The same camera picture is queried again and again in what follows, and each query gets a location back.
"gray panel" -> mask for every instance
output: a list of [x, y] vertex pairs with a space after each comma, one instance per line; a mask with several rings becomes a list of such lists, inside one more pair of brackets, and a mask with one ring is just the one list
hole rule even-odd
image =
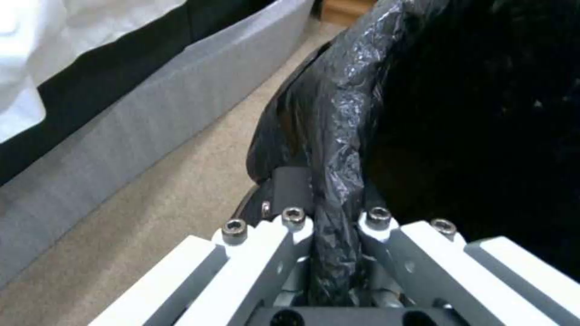
[[0, 188], [0, 288], [76, 222], [251, 93], [292, 54], [313, 0], [278, 0], [189, 46]]

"black garbage bag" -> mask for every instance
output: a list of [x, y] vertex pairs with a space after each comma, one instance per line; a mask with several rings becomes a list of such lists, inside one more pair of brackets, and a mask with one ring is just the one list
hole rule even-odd
[[310, 303], [361, 305], [354, 228], [376, 186], [401, 223], [505, 235], [578, 277], [578, 1], [379, 1], [312, 53], [265, 108], [258, 184], [309, 166]]

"hex socket screw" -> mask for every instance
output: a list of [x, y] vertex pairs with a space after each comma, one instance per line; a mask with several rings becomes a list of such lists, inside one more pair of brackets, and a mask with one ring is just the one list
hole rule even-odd
[[373, 207], [367, 214], [367, 225], [377, 231], [386, 230], [391, 222], [391, 212], [384, 207]]
[[306, 214], [300, 207], [286, 207], [282, 211], [282, 224], [290, 231], [299, 231], [304, 227]]
[[242, 219], [231, 219], [222, 226], [222, 237], [226, 244], [239, 245], [248, 238], [248, 226]]
[[457, 233], [457, 227], [451, 221], [446, 219], [432, 219], [430, 224], [432, 228], [441, 233], [445, 238], [453, 241]]

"beige carpet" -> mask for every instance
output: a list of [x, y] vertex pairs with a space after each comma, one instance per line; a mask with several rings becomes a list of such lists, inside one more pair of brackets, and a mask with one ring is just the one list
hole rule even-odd
[[252, 185], [245, 156], [262, 109], [341, 30], [310, 24], [305, 43], [269, 80], [68, 232], [0, 292], [0, 325], [85, 325], [185, 236], [209, 238]]

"bolt hole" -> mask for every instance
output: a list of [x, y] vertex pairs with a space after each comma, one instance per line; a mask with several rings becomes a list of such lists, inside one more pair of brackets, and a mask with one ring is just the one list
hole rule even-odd
[[272, 320], [270, 326], [304, 326], [304, 318], [295, 310], [284, 309], [278, 311]]
[[289, 208], [286, 210], [286, 214], [292, 218], [297, 218], [300, 216], [300, 211], [297, 208]]
[[230, 231], [236, 231], [242, 228], [242, 223], [237, 220], [231, 220], [226, 223], [226, 228]]

